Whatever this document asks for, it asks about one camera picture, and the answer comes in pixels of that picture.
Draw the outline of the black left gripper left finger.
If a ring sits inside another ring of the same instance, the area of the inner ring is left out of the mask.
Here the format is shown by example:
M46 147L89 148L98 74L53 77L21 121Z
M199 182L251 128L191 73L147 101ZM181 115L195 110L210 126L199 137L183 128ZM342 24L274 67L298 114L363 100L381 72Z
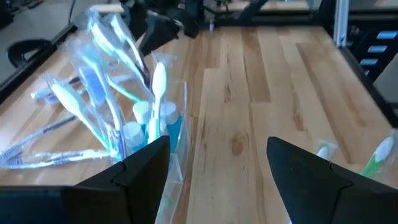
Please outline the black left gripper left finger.
M161 136L123 161L62 192L67 224L154 224L169 171Z

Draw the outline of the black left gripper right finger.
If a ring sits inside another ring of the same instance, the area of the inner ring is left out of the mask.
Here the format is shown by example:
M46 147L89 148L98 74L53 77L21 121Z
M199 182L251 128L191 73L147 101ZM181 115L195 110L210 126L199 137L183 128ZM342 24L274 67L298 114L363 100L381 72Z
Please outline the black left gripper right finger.
M278 137L267 158L292 224L398 224L398 189Z

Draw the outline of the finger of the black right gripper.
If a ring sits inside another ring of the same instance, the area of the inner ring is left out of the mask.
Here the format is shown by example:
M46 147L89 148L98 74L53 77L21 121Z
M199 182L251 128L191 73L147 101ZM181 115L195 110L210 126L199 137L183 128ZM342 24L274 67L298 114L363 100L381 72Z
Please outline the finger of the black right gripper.
M174 19L183 29L185 35L193 39L198 35L198 24L186 11L175 11Z
M146 22L147 30L139 46L143 56L178 38L180 28L173 22L154 16L148 17Z

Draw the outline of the clear acrylic organizer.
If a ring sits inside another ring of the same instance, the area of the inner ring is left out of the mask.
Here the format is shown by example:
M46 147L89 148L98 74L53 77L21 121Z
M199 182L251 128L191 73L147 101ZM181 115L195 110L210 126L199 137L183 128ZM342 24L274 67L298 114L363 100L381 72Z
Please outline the clear acrylic organizer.
M167 89L162 97L162 103L167 101L174 102L177 106L179 115L182 118L180 133L178 136L177 148L174 153L170 152L169 169L162 197L157 213L152 215L151 221L141 224L171 224L175 216L178 201L182 193L185 171L187 167L187 159L189 155L189 131L187 128L187 83L180 80L172 80L167 84ZM132 112L132 118L129 122L135 121ZM148 124L141 125L144 132L145 140L140 149L148 143ZM160 114L161 135L168 135L167 125Z

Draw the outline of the teal toothbrush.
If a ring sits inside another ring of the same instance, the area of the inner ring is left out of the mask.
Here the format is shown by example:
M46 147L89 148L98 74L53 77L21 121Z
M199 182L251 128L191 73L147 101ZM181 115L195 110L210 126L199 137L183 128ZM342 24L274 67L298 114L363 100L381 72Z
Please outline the teal toothbrush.
M130 46L127 43L123 44L115 34L109 23L111 15L107 15L104 21L98 17L92 17L89 23L89 31L92 33L97 46L105 54L121 62L127 68L129 72L127 81L136 84L140 92L134 93L123 87L120 76L108 75L108 83L116 91L135 102L151 100L152 93L149 90L148 77L145 77L144 72L138 67Z

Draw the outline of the toothbrushes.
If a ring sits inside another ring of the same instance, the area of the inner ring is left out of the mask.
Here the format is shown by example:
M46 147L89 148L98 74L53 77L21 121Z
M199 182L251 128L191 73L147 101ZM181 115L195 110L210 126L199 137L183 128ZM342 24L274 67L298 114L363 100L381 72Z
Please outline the toothbrushes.
M85 103L83 97L67 82L57 80L51 75L45 77L46 82L66 110L74 114L94 135L94 137L108 150L111 157L120 159L121 156L116 147L104 136L99 126L91 117L95 117L95 111L91 105Z

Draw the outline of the black control box with labels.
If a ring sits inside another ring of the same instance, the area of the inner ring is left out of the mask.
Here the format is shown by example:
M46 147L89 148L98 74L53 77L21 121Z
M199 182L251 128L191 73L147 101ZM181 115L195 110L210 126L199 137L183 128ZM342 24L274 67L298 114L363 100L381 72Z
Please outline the black control box with labels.
M398 53L398 30L353 29L348 48L372 82Z

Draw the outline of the silver aluminium extrusion post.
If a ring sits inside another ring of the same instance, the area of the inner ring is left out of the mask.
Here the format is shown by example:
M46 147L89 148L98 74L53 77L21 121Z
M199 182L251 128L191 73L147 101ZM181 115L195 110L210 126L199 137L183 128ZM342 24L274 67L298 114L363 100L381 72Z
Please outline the silver aluminium extrusion post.
M349 0L336 0L333 41L337 47L347 43Z

